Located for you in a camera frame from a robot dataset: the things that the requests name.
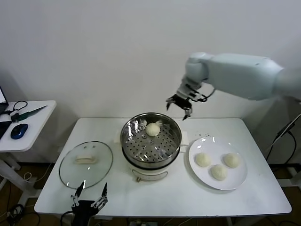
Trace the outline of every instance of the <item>cable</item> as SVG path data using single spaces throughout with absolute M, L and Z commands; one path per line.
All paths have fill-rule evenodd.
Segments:
M 215 90 L 216 90 L 216 89 L 213 89 L 213 91 L 212 91 L 208 96 L 205 96 L 205 95 L 201 94 L 201 96 L 202 96 L 203 98 L 199 98 L 199 99 L 197 99 L 197 100 L 191 99 L 191 101 L 193 101 L 193 102 L 206 102 L 206 101 L 208 100 L 208 98 L 211 97 L 211 96 L 213 95 L 213 93 L 215 92 Z
M 273 147 L 274 147 L 274 145 L 271 146 L 271 149 L 269 150 L 269 153 L 268 153 L 267 157 L 265 158 L 265 160 L 268 160 L 269 155 L 271 154 L 271 152 L 272 152 L 272 150 L 273 150 Z
M 3 217 L 3 216 L 4 216 L 5 214 L 7 214 L 7 212 L 8 212 L 8 206 L 9 206 L 10 194 L 11 194 L 11 183 L 10 183 L 10 181 L 8 181 L 8 183 L 9 183 L 9 195 L 8 195 L 8 203 L 7 203 L 7 205 L 6 205 L 6 212 L 3 213 L 3 214 L 0 216 L 0 218 Z
M 36 226 L 38 226 L 39 224 L 40 224 L 40 222 L 41 222 L 41 216 L 37 213 L 37 212 L 30 212 L 30 213 L 25 213 L 25 214 L 23 214 L 23 216 L 25 216 L 25 215 L 29 215 L 29 214 L 34 214 L 34 215 L 36 215 L 36 216 L 38 216 L 38 223 L 37 223 L 37 225 Z
M 109 221 L 111 221 L 111 220 L 100 221 L 100 222 L 97 222 L 96 224 L 94 224 L 94 226 L 101 226 L 101 223 L 109 222 Z
M 294 148 L 293 148 L 293 153 L 291 154 L 291 156 L 286 160 L 286 162 L 284 164 L 287 164 L 293 157 L 293 155 L 295 154 L 296 152 L 296 149 L 297 149 L 297 141 L 296 141 L 296 138 L 294 137 L 294 135 L 291 133 L 291 131 L 288 131 L 287 132 L 292 138 L 293 138 L 293 141 L 294 141 Z
M 51 166 L 53 163 L 54 163 L 54 162 L 52 162 L 52 163 L 50 163 L 50 164 L 48 165 L 48 167 L 47 167 L 47 169 L 46 169 L 44 175 L 43 175 L 41 178 L 37 179 L 36 181 L 32 181 L 32 182 L 29 181 L 29 180 L 31 179 L 31 177 L 32 177 L 32 173 L 30 173 L 30 172 L 24 173 L 23 179 L 24 179 L 25 181 L 27 181 L 28 183 L 35 183 L 35 182 L 38 182 L 38 181 L 42 180 L 42 179 L 46 176 L 46 174 L 47 174 L 47 172 L 48 172 L 50 166 Z
M 10 194 L 11 194 L 11 183 L 8 181 L 9 184 L 9 195 L 8 195 L 8 203 L 6 205 L 6 212 L 8 212 L 8 206 L 9 206 L 9 201 L 10 201 Z
M 60 224 L 61 224 L 61 226 L 63 226 L 63 218 L 64 218 L 64 216 L 65 216 L 66 214 L 68 214 L 68 213 L 73 213 L 73 211 L 67 211 L 67 212 L 65 212 L 65 213 L 63 213 L 63 214 L 61 215 L 61 219 L 60 219 Z
M 292 222 L 292 221 L 290 221 L 290 220 L 283 220 L 283 221 L 281 221 L 281 222 L 279 223 L 279 226 L 281 226 L 283 223 L 290 223 L 290 224 L 293 224 L 293 225 L 301 226 L 301 225 L 299 225 L 299 224 L 297 224 L 297 223 L 295 223 L 295 222 Z
M 279 138 L 281 138 L 286 132 L 287 132 L 287 129 L 288 128 L 290 128 L 290 126 L 295 122 L 295 121 L 297 121 L 298 120 L 298 118 L 300 118 L 300 116 L 301 116 L 301 113 L 290 123 L 290 124 L 288 124 L 288 126 L 283 130 L 283 132 L 281 133 L 281 135 L 280 136 L 278 136 L 278 138 L 277 139 L 275 139 L 274 141 L 273 141 L 273 143 L 265 150 L 265 152 L 269 149 L 269 148 L 271 148 L 278 140 L 279 140 Z
M 22 206 L 21 204 L 14 205 L 12 208 L 10 208 L 8 211 L 7 218 L 5 220 L 1 221 L 0 224 L 7 221 L 8 225 L 10 225 L 10 226 L 15 225 L 25 215 L 28 215 L 28 214 L 35 214 L 38 216 L 39 220 L 38 220 L 38 223 L 36 224 L 36 226 L 38 226 L 41 221 L 40 215 L 37 212 L 24 213 L 24 206 Z
M 189 220 L 191 220 L 191 219 L 192 219 L 192 218 L 189 218 L 188 220 L 185 220 L 184 222 L 180 223 L 178 226 L 180 226 L 180 225 L 186 223 L 187 221 L 189 221 Z
M 274 226 L 278 226 L 274 221 L 271 220 L 271 218 L 266 218 L 268 219 Z
M 18 108 L 18 109 L 16 109 L 16 106 L 17 106 L 18 103 L 25 103 L 25 105 L 22 106 L 22 107 L 20 107 L 20 108 Z M 11 114 L 12 112 L 20 111 L 21 109 L 25 108 L 27 105 L 28 105 L 27 101 L 25 101 L 25 100 L 19 100 L 19 101 L 15 102 L 12 110 L 4 111 L 1 114 Z
M 174 218 L 170 218 L 167 222 L 165 222 L 165 223 L 163 224 L 163 226 L 165 226 L 166 224 L 168 224 L 172 219 L 174 219 Z

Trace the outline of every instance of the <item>white table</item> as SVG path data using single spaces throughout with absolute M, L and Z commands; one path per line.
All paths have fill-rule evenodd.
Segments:
M 128 119 L 79 119 L 62 150 L 40 196 L 35 211 L 62 214 L 71 210 L 67 188 L 59 178 L 59 166 L 66 153 L 87 141 L 107 143 L 114 161 L 108 175 L 97 185 L 83 190 L 80 199 L 94 200 L 108 183 L 108 203 L 102 217 L 229 217 L 289 213 L 292 208 L 241 119 L 176 120 L 190 142 L 205 135 L 226 137 L 243 155 L 248 175 L 234 191 L 219 191 L 202 183 L 192 172 L 187 153 L 180 153 L 168 168 L 166 178 L 154 182 L 135 181 L 120 144 L 113 142 L 116 131 Z
M 9 103 L 7 110 L 12 110 L 15 102 Z M 28 101 L 28 105 L 19 111 L 19 114 L 23 114 L 28 111 L 35 110 L 37 108 L 46 106 L 44 109 L 39 111 L 33 116 L 18 122 L 12 123 L 5 134 L 0 139 L 0 174 L 5 178 L 1 184 L 0 189 L 4 186 L 7 179 L 11 181 L 14 185 L 23 191 L 20 204 L 25 205 L 28 198 L 38 197 L 41 190 L 36 190 L 33 188 L 34 178 L 31 183 L 24 181 L 14 170 L 19 170 L 20 165 L 15 161 L 14 157 L 10 155 L 11 152 L 25 152 L 32 147 L 41 130 L 43 129 L 45 123 L 50 117 L 51 113 L 55 109 L 56 102 L 54 100 L 49 101 Z M 8 115 L 0 116 L 0 121 L 9 121 L 10 117 Z M 28 129 L 24 136 L 18 140 L 13 140 L 10 137 L 11 130 L 18 124 L 27 123 Z

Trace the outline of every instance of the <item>blue mouse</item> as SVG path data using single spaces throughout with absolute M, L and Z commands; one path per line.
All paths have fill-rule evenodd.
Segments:
M 13 130 L 10 133 L 10 137 L 14 140 L 20 139 L 23 137 L 24 133 L 28 129 L 28 124 L 19 124 L 13 128 Z

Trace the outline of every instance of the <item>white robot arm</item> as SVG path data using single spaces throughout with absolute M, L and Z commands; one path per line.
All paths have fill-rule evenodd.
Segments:
M 249 100 L 263 100 L 274 95 L 301 98 L 301 73 L 288 72 L 267 57 L 240 54 L 210 55 L 195 53 L 186 62 L 186 73 L 177 93 L 167 99 L 191 116 L 189 100 L 205 102 L 208 97 L 197 90 L 202 83 L 215 89 Z

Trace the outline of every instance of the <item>small side table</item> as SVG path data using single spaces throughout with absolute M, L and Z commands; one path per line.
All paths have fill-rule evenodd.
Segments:
M 15 102 L 9 103 L 8 109 L 12 109 L 14 104 Z M 36 178 L 31 178 L 30 181 L 27 182 L 15 172 L 15 170 L 19 170 L 21 167 L 10 153 L 25 152 L 32 147 L 51 113 L 55 109 L 56 102 L 54 100 L 29 101 L 28 105 L 19 111 L 19 113 L 22 114 L 46 105 L 47 107 L 42 109 L 36 115 L 33 115 L 19 123 L 12 123 L 0 139 L 0 174 L 4 177 L 3 181 L 0 183 L 0 189 L 5 185 L 7 180 L 12 182 L 23 191 L 19 200 L 19 204 L 22 204 L 23 206 L 25 206 L 29 198 L 38 198 L 41 190 L 33 188 Z M 0 117 L 0 121 L 4 120 L 5 115 L 2 115 Z M 28 130 L 21 139 L 13 140 L 10 137 L 11 130 L 20 123 L 27 123 L 29 125 Z

